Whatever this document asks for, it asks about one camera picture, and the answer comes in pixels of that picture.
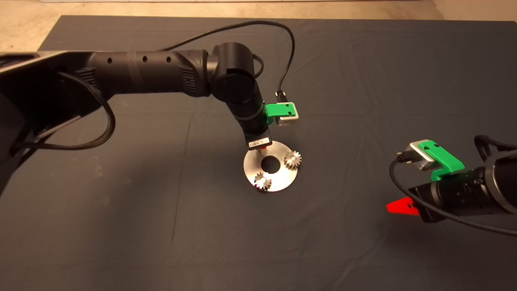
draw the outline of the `green bracket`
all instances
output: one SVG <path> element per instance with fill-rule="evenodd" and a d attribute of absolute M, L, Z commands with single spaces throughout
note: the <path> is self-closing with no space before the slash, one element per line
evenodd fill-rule
<path fill-rule="evenodd" d="M 424 141 L 418 147 L 442 166 L 431 173 L 432 181 L 440 181 L 443 176 L 465 169 L 459 159 L 432 140 Z"/>
<path fill-rule="evenodd" d="M 296 109 L 292 103 L 266 104 L 267 123 L 275 122 L 275 117 L 296 116 Z"/>

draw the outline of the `black cylinder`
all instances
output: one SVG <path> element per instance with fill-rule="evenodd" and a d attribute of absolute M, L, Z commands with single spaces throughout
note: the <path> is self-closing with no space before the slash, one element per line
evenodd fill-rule
<path fill-rule="evenodd" d="M 485 182 L 485 168 L 445 176 L 437 188 L 444 207 L 460 216 L 504 213 Z"/>
<path fill-rule="evenodd" d="M 517 208 L 517 158 L 502 158 L 494 163 L 494 181 L 508 203 Z"/>
<path fill-rule="evenodd" d="M 268 124 L 253 54 L 240 43 L 227 42 L 216 46 L 213 55 L 218 62 L 210 84 L 212 95 L 226 103 L 246 136 L 260 136 Z"/>
<path fill-rule="evenodd" d="M 112 94 L 183 92 L 193 97 L 210 95 L 208 52 L 150 51 L 95 52 L 87 67 Z"/>

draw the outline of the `label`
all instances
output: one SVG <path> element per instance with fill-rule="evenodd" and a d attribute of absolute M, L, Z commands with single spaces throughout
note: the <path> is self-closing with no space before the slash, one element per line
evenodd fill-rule
<path fill-rule="evenodd" d="M 265 137 L 265 138 L 262 138 L 262 139 L 258 139 L 258 140 L 254 140 L 254 141 L 250 141 L 248 142 L 248 147 L 249 148 L 255 148 L 255 147 L 259 147 L 263 144 L 268 144 L 269 143 L 269 138 L 268 137 Z"/>

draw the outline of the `black cable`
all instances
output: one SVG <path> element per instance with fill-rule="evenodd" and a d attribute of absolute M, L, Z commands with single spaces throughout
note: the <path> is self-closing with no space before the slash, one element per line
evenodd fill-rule
<path fill-rule="evenodd" d="M 38 143 L 44 143 L 49 139 L 54 133 L 51 133 L 45 137 L 42 137 L 38 140 Z M 26 153 L 23 154 L 23 156 L 20 158 L 20 161 L 18 162 L 17 168 L 20 168 L 38 149 L 29 149 Z"/>
<path fill-rule="evenodd" d="M 287 27 L 286 25 L 284 25 L 282 23 L 278 23 L 278 22 L 274 22 L 274 21 L 267 21 L 267 20 L 252 20 L 252 21 L 246 21 L 246 22 L 241 22 L 241 23 L 237 23 L 237 24 L 227 25 L 227 26 L 216 28 L 214 30 L 207 31 L 207 32 L 198 34 L 196 36 L 193 36 L 191 38 L 185 39 L 182 42 L 179 42 L 173 46 L 163 48 L 160 51 L 170 51 L 170 50 L 180 47 L 186 43 L 192 42 L 196 39 L 200 39 L 200 38 L 205 37 L 210 34 L 214 34 L 214 33 L 221 32 L 221 31 L 232 30 L 234 28 L 239 28 L 239 27 L 244 27 L 244 26 L 249 26 L 249 25 L 271 25 L 271 26 L 283 28 L 284 30 L 287 31 L 287 33 L 289 33 L 289 36 L 291 38 L 291 55 L 289 56 L 289 61 L 287 62 L 287 65 L 285 67 L 284 74 L 282 74 L 282 77 L 280 78 L 280 81 L 278 82 L 278 91 L 280 91 L 280 90 L 282 90 L 282 82 L 284 81 L 285 76 L 287 75 L 287 71 L 289 71 L 291 62 L 293 61 L 294 51 L 295 51 L 295 40 L 294 40 L 293 32 L 291 31 L 291 29 L 289 27 Z"/>
<path fill-rule="evenodd" d="M 257 73 L 255 73 L 255 79 L 258 78 L 262 72 L 264 71 L 264 61 L 262 60 L 261 57 L 259 57 L 258 55 L 256 54 L 253 54 L 253 59 L 256 60 L 259 64 L 260 64 L 260 70 L 258 70 Z"/>
<path fill-rule="evenodd" d="M 477 228 L 477 229 L 481 229 L 481 230 L 486 230 L 486 231 L 490 231 L 490 232 L 495 232 L 497 234 L 501 234 L 501 235 L 507 235 L 507 236 L 513 236 L 513 237 L 517 237 L 517 231 L 515 230 L 511 230 L 511 229 L 505 229 L 505 228 L 500 228 L 500 227 L 496 227 L 496 226 L 490 226 L 490 225 L 486 225 L 486 224 L 482 224 L 482 223 L 479 223 L 479 222 L 474 222 L 474 221 L 471 221 L 471 220 L 467 220 L 467 219 L 463 219 L 457 215 L 454 215 L 452 213 L 449 213 L 447 211 L 443 211 L 442 209 L 438 208 L 438 207 L 435 207 L 434 205 L 432 204 L 429 204 L 425 201 L 423 201 L 422 199 L 420 199 L 420 197 L 416 196 L 415 194 L 411 193 L 409 190 L 407 190 L 406 188 L 404 188 L 404 186 L 402 186 L 402 184 L 400 184 L 400 182 L 397 180 L 397 178 L 395 177 L 395 173 L 394 173 L 394 170 L 395 170 L 395 166 L 400 163 L 400 159 L 396 158 L 393 162 L 391 162 L 390 166 L 389 166 L 389 176 L 393 182 L 393 184 L 395 184 L 395 186 L 402 192 L 404 193 L 406 196 L 410 197 L 411 199 L 413 199 L 413 201 L 415 201 L 417 204 L 419 205 L 422 205 L 424 206 L 425 208 L 443 216 L 443 217 L 446 217 L 452 221 L 455 221 L 455 222 L 458 222 L 458 223 L 461 223 L 463 225 L 466 225 L 466 226 L 470 226 L 470 227 L 473 227 L 473 228 Z"/>
<path fill-rule="evenodd" d="M 108 115 L 108 125 L 106 126 L 106 130 L 102 133 L 98 138 L 77 145 L 60 145 L 60 144 L 51 144 L 51 143 L 39 143 L 39 142 L 15 142 L 12 146 L 13 148 L 18 149 L 45 149 L 45 150 L 65 150 L 65 151 L 75 151 L 75 150 L 87 150 L 91 148 L 95 148 L 105 143 L 115 131 L 115 114 L 113 110 L 111 110 L 108 102 L 102 97 L 102 93 L 95 88 L 90 83 L 84 81 L 81 78 L 78 78 L 74 75 L 67 74 L 65 72 L 58 72 L 58 74 L 68 79 L 76 84 L 80 85 L 83 89 L 86 89 L 88 93 L 94 97 L 104 108 L 106 114 Z"/>
<path fill-rule="evenodd" d="M 517 145 L 502 143 L 502 142 L 494 140 L 486 135 L 476 135 L 474 137 L 474 145 L 476 146 L 479 156 L 481 156 L 481 159 L 483 160 L 483 162 L 485 162 L 489 156 L 492 156 L 492 151 L 490 150 L 490 145 L 496 147 L 496 149 L 498 151 L 517 150 Z"/>

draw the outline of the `gear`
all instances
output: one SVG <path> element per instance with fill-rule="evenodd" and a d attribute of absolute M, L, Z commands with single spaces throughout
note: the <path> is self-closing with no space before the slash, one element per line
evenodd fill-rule
<path fill-rule="evenodd" d="M 258 173 L 255 176 L 255 188 L 260 191 L 268 191 L 271 187 L 271 179 L 266 178 L 263 172 Z"/>
<path fill-rule="evenodd" d="M 297 151 L 290 151 L 285 155 L 284 165 L 287 169 L 295 170 L 301 164 L 301 154 Z"/>

